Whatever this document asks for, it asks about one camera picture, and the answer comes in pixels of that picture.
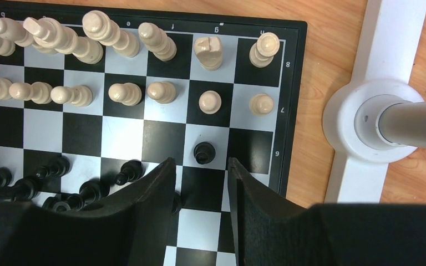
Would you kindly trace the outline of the white bishop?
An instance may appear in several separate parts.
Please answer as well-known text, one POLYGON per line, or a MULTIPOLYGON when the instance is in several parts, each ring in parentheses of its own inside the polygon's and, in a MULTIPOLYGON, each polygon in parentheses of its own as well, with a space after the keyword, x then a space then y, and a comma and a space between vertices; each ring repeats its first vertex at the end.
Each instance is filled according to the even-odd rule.
POLYGON ((144 22, 139 25, 138 35, 147 50, 158 59, 166 62, 176 56, 177 47, 164 30, 153 23, 144 22))

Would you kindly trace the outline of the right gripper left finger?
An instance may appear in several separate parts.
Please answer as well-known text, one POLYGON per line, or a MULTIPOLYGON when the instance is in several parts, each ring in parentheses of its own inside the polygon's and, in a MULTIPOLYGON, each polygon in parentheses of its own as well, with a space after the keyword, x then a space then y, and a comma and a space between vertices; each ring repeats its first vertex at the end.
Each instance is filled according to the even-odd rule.
POLYGON ((175 182, 169 157, 79 211, 0 203, 0 265, 162 265, 175 182))

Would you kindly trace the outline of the white pawn f file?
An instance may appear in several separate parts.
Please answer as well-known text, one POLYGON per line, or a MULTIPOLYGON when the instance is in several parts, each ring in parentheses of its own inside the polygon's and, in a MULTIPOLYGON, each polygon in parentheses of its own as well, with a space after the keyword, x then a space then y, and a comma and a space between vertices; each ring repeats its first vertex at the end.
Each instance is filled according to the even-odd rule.
POLYGON ((176 89, 171 82, 156 81, 147 87, 146 94, 159 104, 168 104, 176 98, 176 89))

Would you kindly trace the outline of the black white chessboard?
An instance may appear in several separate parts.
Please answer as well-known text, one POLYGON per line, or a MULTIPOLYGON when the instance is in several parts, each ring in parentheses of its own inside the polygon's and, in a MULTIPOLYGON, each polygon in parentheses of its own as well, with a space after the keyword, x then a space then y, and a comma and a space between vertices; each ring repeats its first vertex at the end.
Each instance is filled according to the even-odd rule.
POLYGON ((0 78, 84 85, 93 93, 92 103, 83 108, 0 100, 0 167, 20 180, 54 156, 67 157, 72 169, 42 186, 34 198, 41 205, 51 196, 77 193, 88 180, 109 181, 129 160, 137 159, 151 171, 172 157, 175 189, 185 203, 170 222, 165 265, 235 265, 227 160, 238 159, 253 177, 279 195, 286 194, 307 24, 134 9, 103 12, 133 34, 141 23, 154 23, 174 41, 176 56, 162 62, 144 46, 132 58, 104 47, 96 64, 71 54, 44 54, 31 46, 0 56, 0 78), (278 36, 280 48, 268 66, 257 68, 249 52, 266 32, 278 36), (217 70, 204 69, 194 53, 194 41, 201 37, 221 39, 223 61, 217 70), (174 85, 176 98, 171 103, 159 104, 147 96, 147 87, 156 81, 174 85), (108 90, 115 83, 138 85, 141 102, 126 106, 112 101, 108 90), (221 96, 214 114, 199 108, 199 97, 208 90, 221 96), (264 116, 249 109, 259 93, 274 100, 273 110, 264 116), (200 142, 216 150, 214 160, 204 165, 194 158, 200 142))

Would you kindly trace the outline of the white pawn h file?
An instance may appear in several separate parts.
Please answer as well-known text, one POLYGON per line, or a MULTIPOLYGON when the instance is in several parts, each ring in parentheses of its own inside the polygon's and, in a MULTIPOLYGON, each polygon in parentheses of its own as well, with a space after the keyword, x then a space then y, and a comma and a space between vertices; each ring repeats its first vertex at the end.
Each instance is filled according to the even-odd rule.
POLYGON ((249 102, 249 109, 256 116, 269 114, 273 110, 273 107, 273 98, 265 93, 256 94, 249 102))

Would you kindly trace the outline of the white pawn g file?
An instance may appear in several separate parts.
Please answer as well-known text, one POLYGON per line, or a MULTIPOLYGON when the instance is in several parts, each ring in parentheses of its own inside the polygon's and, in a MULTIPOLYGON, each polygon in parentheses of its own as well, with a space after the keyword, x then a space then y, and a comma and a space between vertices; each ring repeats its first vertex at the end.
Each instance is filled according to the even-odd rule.
POLYGON ((199 97, 199 108, 203 113, 214 114, 222 104, 221 96, 214 90, 208 90, 199 97))

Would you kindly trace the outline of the white pawn d file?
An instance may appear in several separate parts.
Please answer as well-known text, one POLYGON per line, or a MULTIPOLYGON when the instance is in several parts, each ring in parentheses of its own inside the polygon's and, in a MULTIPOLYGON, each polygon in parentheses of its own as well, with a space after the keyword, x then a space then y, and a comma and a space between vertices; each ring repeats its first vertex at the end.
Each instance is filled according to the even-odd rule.
POLYGON ((71 104, 76 107, 88 106, 93 100, 92 91, 84 85, 56 86, 51 90, 50 97, 57 104, 71 104))

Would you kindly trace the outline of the white clothes rack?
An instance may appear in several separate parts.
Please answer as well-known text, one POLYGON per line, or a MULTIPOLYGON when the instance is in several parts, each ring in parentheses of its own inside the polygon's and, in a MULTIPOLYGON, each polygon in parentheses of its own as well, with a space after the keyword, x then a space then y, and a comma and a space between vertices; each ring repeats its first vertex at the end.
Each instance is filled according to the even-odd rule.
POLYGON ((425 16, 426 1, 368 1, 351 80, 323 112, 325 202, 379 202, 388 165, 426 148, 426 101, 409 85, 425 16))

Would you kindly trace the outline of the white queen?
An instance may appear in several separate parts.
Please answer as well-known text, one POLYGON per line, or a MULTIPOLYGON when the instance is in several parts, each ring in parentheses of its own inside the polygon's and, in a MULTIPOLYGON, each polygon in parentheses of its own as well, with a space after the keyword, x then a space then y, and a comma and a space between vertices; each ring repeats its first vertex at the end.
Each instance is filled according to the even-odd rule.
POLYGON ((63 26, 56 19, 27 17, 23 21, 23 28, 43 48, 54 49, 62 54, 73 54, 87 64, 96 64, 102 59, 103 49, 98 42, 77 35, 73 29, 63 26))

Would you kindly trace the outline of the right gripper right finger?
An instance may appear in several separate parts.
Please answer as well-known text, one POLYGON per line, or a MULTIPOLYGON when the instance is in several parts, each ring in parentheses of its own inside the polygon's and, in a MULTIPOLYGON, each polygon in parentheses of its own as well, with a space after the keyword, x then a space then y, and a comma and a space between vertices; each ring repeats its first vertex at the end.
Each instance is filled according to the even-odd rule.
POLYGON ((238 265, 426 265, 426 204, 286 200, 228 160, 238 265))

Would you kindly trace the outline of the white pawn e file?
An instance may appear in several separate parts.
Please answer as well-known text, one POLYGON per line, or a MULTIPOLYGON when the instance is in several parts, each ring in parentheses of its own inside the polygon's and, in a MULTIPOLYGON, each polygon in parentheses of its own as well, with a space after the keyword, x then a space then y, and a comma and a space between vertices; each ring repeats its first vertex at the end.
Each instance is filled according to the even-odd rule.
POLYGON ((134 106, 141 102, 141 88, 134 83, 115 83, 108 90, 110 99, 126 106, 134 106))

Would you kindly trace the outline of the white knight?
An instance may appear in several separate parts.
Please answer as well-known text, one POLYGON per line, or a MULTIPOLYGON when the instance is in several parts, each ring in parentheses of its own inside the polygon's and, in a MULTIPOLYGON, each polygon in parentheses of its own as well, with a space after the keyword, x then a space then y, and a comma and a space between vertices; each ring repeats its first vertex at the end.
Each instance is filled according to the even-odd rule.
POLYGON ((223 61, 222 42, 219 37, 201 37, 194 41, 194 53, 202 67, 217 70, 223 61))

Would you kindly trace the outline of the white rook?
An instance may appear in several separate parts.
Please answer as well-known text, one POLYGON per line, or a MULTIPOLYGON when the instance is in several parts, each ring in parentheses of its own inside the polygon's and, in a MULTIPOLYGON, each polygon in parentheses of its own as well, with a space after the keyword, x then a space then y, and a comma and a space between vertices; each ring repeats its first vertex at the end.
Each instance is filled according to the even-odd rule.
POLYGON ((257 42, 252 45, 249 59, 257 68, 268 66, 280 48, 280 40, 275 33, 266 32, 262 34, 257 42))

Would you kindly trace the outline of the white king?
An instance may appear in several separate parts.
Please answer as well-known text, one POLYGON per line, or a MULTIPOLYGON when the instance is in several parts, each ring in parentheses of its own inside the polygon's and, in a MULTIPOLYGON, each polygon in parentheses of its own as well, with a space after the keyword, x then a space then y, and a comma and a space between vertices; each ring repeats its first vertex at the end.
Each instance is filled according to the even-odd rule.
POLYGON ((139 52, 140 44, 136 36, 132 32, 122 30, 102 11, 93 10, 86 13, 82 18, 82 27, 87 37, 112 47, 121 56, 132 58, 139 52))

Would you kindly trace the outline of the black pawn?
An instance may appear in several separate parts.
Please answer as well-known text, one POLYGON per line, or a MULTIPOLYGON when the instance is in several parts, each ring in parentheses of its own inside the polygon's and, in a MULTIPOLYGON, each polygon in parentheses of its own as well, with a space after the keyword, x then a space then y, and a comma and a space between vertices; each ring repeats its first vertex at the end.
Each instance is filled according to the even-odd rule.
POLYGON ((194 147, 194 158, 200 165, 212 162, 215 156, 216 150, 209 142, 200 142, 194 147))

